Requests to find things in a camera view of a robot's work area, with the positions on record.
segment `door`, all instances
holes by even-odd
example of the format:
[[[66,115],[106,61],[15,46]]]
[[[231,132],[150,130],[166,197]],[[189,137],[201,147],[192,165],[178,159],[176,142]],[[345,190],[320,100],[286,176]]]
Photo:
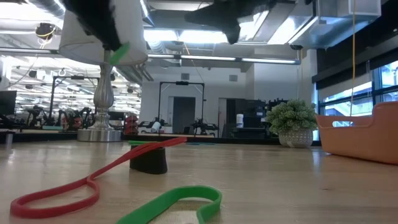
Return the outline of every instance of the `door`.
[[[174,97],[173,133],[182,134],[184,127],[190,127],[189,133],[193,134],[191,124],[195,122],[195,106],[195,97]]]

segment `orange plastic basket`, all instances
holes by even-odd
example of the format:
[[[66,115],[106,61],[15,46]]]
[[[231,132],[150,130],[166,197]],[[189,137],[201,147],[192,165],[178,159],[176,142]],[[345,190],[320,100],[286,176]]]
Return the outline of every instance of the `orange plastic basket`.
[[[334,121],[352,121],[333,127]],[[398,102],[379,103],[372,116],[317,116],[325,152],[370,161],[398,164]]]

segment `silver lamp base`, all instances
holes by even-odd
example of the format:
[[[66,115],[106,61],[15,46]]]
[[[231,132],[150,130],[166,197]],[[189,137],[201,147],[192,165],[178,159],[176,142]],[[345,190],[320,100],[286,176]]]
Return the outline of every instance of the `silver lamp base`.
[[[118,142],[122,140],[122,132],[116,130],[79,129],[77,141],[84,142]]]

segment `lamp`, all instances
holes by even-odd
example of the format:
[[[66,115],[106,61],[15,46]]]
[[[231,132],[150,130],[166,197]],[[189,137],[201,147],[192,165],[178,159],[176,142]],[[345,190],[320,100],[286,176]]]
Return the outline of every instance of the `lamp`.
[[[129,43],[129,49],[119,60],[120,65],[135,65],[147,60],[140,1],[64,0],[65,20],[60,54],[78,62],[99,65],[101,77],[94,94],[96,121],[88,129],[78,130],[78,141],[120,141],[121,132],[109,125],[109,108],[114,95],[111,85],[111,50]]]

